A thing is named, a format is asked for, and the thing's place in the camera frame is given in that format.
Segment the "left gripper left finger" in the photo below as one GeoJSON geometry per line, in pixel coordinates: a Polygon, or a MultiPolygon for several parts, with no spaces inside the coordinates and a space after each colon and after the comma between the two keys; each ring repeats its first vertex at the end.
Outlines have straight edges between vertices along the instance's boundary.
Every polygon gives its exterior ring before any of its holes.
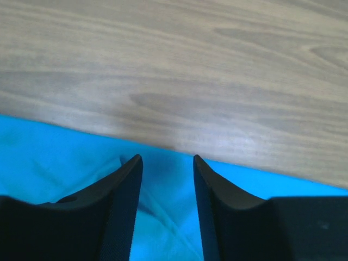
{"type": "Polygon", "coordinates": [[[1,260],[128,260],[143,162],[118,170],[56,203],[1,197],[1,260]]]}

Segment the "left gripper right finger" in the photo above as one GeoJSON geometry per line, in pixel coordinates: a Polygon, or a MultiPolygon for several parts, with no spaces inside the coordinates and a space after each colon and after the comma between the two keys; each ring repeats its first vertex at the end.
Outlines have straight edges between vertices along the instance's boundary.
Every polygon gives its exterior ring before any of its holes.
{"type": "Polygon", "coordinates": [[[205,260],[347,260],[347,197],[264,200],[194,156],[205,260]]]}

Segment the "teal t shirt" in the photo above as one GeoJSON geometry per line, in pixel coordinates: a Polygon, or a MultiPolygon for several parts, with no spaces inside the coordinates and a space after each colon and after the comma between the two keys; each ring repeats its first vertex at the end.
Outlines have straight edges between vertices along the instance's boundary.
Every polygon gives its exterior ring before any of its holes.
{"type": "MultiPolygon", "coordinates": [[[[128,260],[205,260],[194,156],[1,117],[1,197],[56,203],[118,170],[134,156],[143,170],[128,260]]],[[[236,165],[205,162],[243,190],[273,197],[345,196],[347,191],[236,165]]]]}

